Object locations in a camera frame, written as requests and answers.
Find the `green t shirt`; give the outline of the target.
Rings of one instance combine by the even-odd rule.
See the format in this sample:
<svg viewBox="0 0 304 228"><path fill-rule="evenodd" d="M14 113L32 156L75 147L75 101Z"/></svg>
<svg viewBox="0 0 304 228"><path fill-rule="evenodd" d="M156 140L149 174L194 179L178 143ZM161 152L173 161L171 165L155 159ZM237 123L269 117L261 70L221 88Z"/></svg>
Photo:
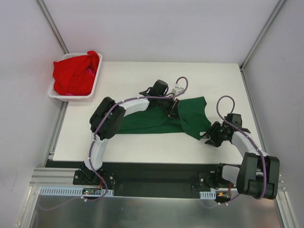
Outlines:
<svg viewBox="0 0 304 228"><path fill-rule="evenodd" d="M179 101L180 119L170 118L161 108L155 107L136 112L123 118L119 134L164 134L186 133L199 140L200 133L211 127L205 115L207 102L205 97L196 97Z"/></svg>

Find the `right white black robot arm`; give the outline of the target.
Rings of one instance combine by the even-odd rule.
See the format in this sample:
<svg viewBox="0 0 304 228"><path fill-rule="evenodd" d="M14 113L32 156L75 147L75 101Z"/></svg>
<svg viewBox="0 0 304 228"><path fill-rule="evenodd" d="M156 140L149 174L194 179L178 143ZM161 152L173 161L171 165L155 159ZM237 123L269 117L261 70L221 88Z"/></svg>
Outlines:
<svg viewBox="0 0 304 228"><path fill-rule="evenodd" d="M242 126L240 114L227 114L223 123L215 122L202 138L205 144L213 147L220 147L224 141L229 141L243 158L240 165L217 165L215 171L205 178L206 184L217 189L231 183L239 194L256 199L276 198L280 161L259 149L250 131Z"/></svg>

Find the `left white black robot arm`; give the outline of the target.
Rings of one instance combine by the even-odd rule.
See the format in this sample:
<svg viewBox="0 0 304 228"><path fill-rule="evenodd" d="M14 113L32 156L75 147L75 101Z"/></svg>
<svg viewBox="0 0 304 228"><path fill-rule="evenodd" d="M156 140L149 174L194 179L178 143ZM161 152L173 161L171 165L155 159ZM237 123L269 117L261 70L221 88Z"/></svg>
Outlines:
<svg viewBox="0 0 304 228"><path fill-rule="evenodd" d="M100 181L101 174L98 169L102 167L107 143L118 133L125 116L159 107L167 116L180 118L177 97L185 93L185 89L180 87L178 82L170 93L168 89L167 83L157 80L152 87L140 92L134 98L116 101L106 97L102 100L89 121L92 143L88 156L80 168L89 184L95 185Z"/></svg>

